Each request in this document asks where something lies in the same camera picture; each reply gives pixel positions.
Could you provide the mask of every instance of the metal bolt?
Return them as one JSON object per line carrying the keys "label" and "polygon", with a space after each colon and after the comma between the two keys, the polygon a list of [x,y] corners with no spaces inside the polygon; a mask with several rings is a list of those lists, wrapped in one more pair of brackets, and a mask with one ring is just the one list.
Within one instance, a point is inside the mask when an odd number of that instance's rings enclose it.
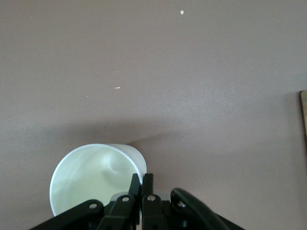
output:
{"label": "metal bolt", "polygon": [[154,195],[149,195],[149,196],[147,197],[147,200],[149,200],[149,201],[154,201],[154,200],[155,200],[155,196],[154,196]]}
{"label": "metal bolt", "polygon": [[92,204],[89,205],[89,208],[90,208],[90,209],[93,209],[93,208],[96,208],[96,207],[97,207],[97,204],[96,204],[96,203],[92,203]]}
{"label": "metal bolt", "polygon": [[178,202],[178,206],[179,206],[179,207],[186,207],[186,204],[183,203],[182,201],[179,201],[179,202]]}
{"label": "metal bolt", "polygon": [[125,196],[122,198],[122,202],[127,202],[127,201],[129,201],[129,197]]}

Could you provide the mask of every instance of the gray surface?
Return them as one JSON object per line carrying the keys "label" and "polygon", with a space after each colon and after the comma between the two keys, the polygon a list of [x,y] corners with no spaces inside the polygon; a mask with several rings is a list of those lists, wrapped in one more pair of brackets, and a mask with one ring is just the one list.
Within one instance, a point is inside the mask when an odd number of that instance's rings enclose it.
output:
{"label": "gray surface", "polygon": [[248,230],[306,229],[306,61],[302,0],[1,0],[0,228],[52,217],[72,149],[129,143],[157,190]]}

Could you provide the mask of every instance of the black robotic claw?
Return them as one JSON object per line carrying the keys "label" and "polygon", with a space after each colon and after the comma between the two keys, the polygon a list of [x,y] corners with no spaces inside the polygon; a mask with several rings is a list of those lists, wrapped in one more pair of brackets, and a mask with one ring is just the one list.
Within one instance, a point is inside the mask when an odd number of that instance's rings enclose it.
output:
{"label": "black robotic claw", "polygon": [[145,174],[142,185],[134,174],[128,194],[107,206],[88,200],[30,230],[136,230],[140,213],[142,230],[244,230],[183,189],[173,189],[171,201],[161,200],[153,185],[153,174]]}

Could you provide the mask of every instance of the cup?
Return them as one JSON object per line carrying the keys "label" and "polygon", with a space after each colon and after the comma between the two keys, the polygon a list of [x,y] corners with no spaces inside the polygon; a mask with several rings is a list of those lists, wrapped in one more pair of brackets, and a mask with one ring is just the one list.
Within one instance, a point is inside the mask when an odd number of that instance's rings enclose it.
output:
{"label": "cup", "polygon": [[106,206],[114,194],[128,192],[132,175],[140,183],[146,162],[134,147],[121,144],[89,144],[68,153],[57,165],[50,183],[54,216],[90,199]]}

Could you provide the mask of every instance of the black cable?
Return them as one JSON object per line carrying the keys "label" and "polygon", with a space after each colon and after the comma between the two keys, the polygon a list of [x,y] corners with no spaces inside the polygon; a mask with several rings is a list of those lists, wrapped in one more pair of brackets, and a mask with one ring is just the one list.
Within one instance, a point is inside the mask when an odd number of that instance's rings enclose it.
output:
{"label": "black cable", "polygon": [[230,230],[224,222],[203,202],[189,192],[174,188],[171,192],[172,202],[182,201],[186,207],[200,220],[206,230]]}

